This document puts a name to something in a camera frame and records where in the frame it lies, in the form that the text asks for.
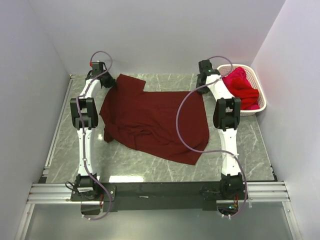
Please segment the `maroon t shirt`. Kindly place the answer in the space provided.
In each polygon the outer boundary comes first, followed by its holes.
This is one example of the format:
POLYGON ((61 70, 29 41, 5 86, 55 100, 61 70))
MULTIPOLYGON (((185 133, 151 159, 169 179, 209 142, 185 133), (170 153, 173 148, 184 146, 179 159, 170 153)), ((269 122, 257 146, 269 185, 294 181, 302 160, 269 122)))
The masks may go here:
POLYGON ((209 142, 201 94, 144 91, 146 82, 120 74, 100 109, 104 140, 176 163, 195 165, 209 142))

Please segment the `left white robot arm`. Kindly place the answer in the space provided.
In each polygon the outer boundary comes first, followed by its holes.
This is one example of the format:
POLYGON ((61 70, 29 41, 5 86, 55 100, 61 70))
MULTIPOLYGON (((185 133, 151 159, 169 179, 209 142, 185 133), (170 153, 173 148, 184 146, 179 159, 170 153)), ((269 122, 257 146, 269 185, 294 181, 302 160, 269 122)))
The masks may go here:
POLYGON ((95 97, 102 88, 114 86, 116 80, 104 62, 91 61, 89 65, 91 70, 85 78, 83 90, 77 97, 71 98, 69 104, 79 143, 78 172, 72 185, 72 197, 93 201, 104 193, 97 184, 99 176, 94 163, 94 136, 99 124, 95 97))

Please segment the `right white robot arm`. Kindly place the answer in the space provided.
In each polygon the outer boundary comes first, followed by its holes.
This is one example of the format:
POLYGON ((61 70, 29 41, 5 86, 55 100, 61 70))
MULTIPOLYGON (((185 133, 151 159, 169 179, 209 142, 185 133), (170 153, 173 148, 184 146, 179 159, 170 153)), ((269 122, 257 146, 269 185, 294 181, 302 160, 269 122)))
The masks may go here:
POLYGON ((235 97, 226 87, 222 75, 213 69, 209 59, 198 63, 196 87, 201 94, 211 92, 216 104, 213 125, 218 130, 222 149, 222 169, 218 194, 232 199, 243 192, 243 174, 237 162, 237 130, 241 118, 241 99, 235 97))

